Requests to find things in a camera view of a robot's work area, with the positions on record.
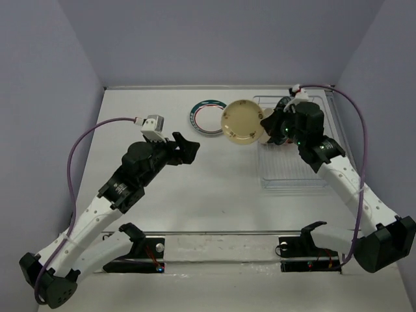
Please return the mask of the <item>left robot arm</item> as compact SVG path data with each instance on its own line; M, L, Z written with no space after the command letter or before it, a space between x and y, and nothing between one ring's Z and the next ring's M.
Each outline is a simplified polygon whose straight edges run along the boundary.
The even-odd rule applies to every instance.
M145 187L166 165L195 160L200 143L186 140L179 132L172 135L172 140L131 144L120 167L68 229L38 253L28 252L19 260L26 282L42 304L51 309L62 306L86 275L119 255L142 253L146 236L133 224L122 225L110 240L111 246L91 244L145 195Z

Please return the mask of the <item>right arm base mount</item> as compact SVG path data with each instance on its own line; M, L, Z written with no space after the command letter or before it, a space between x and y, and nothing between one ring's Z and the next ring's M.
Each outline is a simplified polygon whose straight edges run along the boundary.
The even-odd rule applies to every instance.
M280 237L275 254L281 259L282 272L339 272L342 273L338 253L317 248L311 232L326 225L317 221L303 227L299 236Z

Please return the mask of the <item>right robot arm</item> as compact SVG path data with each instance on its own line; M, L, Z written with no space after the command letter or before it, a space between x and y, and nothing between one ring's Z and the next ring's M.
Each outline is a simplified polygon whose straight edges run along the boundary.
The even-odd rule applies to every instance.
M300 102L278 107L261 121L274 142L290 140L297 145L301 159L338 195L356 216L354 232L316 221L301 229L299 247L307 255L320 249L344 254L342 264L351 258L365 271L375 273L407 257L415 238L415 221L401 217L375 195L357 173L345 150L324 134L324 113L316 103Z

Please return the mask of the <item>dark blue rimmed white plate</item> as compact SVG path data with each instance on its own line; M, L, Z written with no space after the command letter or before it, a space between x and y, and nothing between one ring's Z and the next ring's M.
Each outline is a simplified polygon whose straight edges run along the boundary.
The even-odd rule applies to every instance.
M285 96L285 97L282 97L279 101L278 101L278 103L276 104L276 106L275 106L275 108L274 108L274 110L275 111L283 111L284 110L284 108L286 107L286 105L290 102L292 100L292 97L290 97L290 96Z

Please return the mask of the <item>cream plate with small prints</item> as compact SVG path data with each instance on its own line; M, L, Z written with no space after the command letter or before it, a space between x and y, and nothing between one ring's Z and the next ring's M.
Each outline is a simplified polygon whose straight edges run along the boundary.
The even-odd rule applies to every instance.
M265 132L261 125L264 119L262 108L248 99L236 100L223 110L220 125L228 140L238 145L249 145Z

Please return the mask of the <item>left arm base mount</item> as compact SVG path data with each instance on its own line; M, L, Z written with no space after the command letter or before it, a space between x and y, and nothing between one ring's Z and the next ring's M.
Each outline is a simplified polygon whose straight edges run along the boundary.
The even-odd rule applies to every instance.
M146 236L132 223L123 224L118 230L129 237L131 246L125 255L103 266L106 273L162 274L164 263L164 237Z

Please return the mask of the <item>cream plate with black patch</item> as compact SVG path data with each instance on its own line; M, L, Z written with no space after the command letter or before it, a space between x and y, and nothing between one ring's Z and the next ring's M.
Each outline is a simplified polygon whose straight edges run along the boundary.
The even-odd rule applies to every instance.
M271 109L271 108L264 109L263 110L264 118L268 118L273 113L273 111L274 109ZM263 134L259 138L259 143L263 145L273 143L271 136L267 133L266 130L263 131Z

